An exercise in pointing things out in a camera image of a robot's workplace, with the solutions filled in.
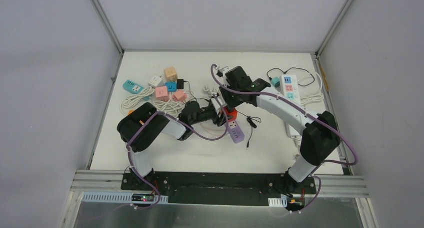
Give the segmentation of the long white power strip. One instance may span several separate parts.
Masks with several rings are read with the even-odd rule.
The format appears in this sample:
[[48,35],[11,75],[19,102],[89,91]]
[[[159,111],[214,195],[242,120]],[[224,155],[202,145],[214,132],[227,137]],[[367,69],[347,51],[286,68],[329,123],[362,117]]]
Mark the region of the long white power strip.
[[[299,93],[299,85],[296,75],[282,75],[280,77],[280,91],[290,101],[301,104],[301,97]],[[285,123],[286,133],[291,138],[297,147],[297,154],[293,156],[294,160],[297,160],[300,156],[300,146],[302,137],[298,131],[296,131],[288,123]]]

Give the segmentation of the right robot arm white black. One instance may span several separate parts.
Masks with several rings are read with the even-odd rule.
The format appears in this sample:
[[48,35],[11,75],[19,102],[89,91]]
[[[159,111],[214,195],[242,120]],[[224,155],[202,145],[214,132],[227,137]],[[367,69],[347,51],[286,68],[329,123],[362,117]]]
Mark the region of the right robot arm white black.
[[240,66],[223,71],[213,64],[210,72],[229,108],[251,104],[277,116],[300,133],[300,157],[283,175],[288,192],[302,189],[307,176],[340,145],[340,134],[330,112],[306,109],[277,92],[262,78],[252,80]]

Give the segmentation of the pink cube socket adapter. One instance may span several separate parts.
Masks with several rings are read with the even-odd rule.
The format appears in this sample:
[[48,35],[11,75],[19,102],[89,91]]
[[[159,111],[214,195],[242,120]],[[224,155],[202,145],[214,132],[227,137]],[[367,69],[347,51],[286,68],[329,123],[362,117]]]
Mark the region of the pink cube socket adapter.
[[182,101],[184,101],[186,99],[187,99],[187,94],[183,90],[177,90],[172,95],[172,100],[175,101],[175,102],[182,102]]

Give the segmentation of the purple power strip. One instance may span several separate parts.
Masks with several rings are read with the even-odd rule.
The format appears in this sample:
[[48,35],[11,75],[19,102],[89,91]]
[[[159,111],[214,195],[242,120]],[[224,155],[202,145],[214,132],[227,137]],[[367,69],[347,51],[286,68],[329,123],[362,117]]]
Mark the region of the purple power strip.
[[235,144],[238,144],[245,139],[245,134],[236,120],[228,123],[228,133]]

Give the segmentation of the light pink cube adapter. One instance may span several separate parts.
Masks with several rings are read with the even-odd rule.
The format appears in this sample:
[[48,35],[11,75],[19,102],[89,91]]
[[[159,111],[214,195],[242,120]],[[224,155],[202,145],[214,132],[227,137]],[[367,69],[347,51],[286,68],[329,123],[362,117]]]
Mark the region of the light pink cube adapter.
[[168,102],[170,99],[169,92],[166,86],[155,88],[155,99],[162,102]]

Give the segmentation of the red cube socket adapter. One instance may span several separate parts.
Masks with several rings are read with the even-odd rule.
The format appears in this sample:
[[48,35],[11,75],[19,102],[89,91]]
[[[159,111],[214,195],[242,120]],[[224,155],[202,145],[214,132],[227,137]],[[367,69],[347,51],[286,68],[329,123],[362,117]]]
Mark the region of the red cube socket adapter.
[[224,112],[227,115],[228,122],[234,121],[238,116],[238,112],[235,109],[228,109],[227,107],[225,107]]

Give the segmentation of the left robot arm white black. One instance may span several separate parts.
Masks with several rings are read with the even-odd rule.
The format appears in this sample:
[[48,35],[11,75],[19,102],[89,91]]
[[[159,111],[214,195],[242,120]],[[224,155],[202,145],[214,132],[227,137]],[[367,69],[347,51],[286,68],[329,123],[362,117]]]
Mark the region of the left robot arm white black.
[[195,133],[193,125],[206,121],[227,127],[230,120],[226,112],[212,101],[206,107],[189,101],[177,117],[161,112],[147,102],[124,117],[118,123],[117,131],[126,144],[130,170],[135,173],[134,185],[143,191],[152,186],[150,173],[153,167],[147,149],[160,134],[184,141]]

